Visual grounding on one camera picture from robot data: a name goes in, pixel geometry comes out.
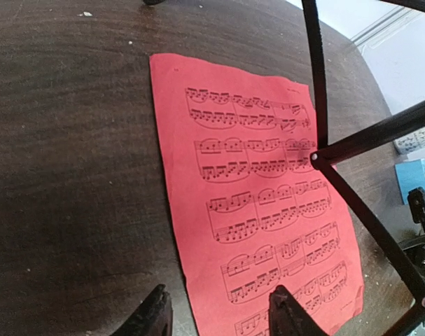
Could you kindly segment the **black music stand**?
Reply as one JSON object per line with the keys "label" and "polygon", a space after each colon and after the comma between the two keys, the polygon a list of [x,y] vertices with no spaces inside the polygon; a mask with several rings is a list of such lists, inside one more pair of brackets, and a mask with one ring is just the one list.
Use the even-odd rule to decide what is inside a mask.
{"label": "black music stand", "polygon": [[415,309],[425,314],[425,279],[405,256],[376,215],[333,169],[333,164],[378,148],[403,135],[425,126],[425,100],[397,115],[384,119],[368,128],[328,143],[328,107],[323,46],[315,1],[302,3],[307,30],[309,54],[312,62],[314,94],[318,110],[318,148],[310,160],[315,169],[324,173],[344,201],[364,224],[365,228],[385,253],[417,303]]}

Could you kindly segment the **red sheet music page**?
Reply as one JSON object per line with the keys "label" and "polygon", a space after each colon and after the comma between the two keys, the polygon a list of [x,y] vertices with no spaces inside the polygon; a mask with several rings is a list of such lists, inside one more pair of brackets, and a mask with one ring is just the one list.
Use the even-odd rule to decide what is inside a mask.
{"label": "red sheet music page", "polygon": [[309,88],[201,59],[150,58],[176,245],[201,335],[266,335],[285,286],[335,334],[363,308],[348,208],[310,155]]}

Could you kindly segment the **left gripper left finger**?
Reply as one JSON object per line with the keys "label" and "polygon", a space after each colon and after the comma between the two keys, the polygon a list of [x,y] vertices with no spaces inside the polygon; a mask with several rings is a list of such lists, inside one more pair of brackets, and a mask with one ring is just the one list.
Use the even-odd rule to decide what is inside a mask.
{"label": "left gripper left finger", "polygon": [[158,284],[116,330],[116,336],[170,336],[173,308],[166,285]]}

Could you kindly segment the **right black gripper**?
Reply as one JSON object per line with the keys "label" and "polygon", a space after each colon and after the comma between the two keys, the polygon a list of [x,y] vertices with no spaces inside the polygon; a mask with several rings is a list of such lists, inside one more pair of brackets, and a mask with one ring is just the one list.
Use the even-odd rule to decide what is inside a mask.
{"label": "right black gripper", "polygon": [[425,283],[425,234],[398,244]]}

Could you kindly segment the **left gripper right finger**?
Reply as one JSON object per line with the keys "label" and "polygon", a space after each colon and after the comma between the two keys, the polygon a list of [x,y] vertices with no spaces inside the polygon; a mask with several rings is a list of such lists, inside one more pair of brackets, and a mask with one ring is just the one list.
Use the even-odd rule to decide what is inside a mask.
{"label": "left gripper right finger", "polygon": [[269,333],[271,336],[326,335],[282,285],[269,296]]}

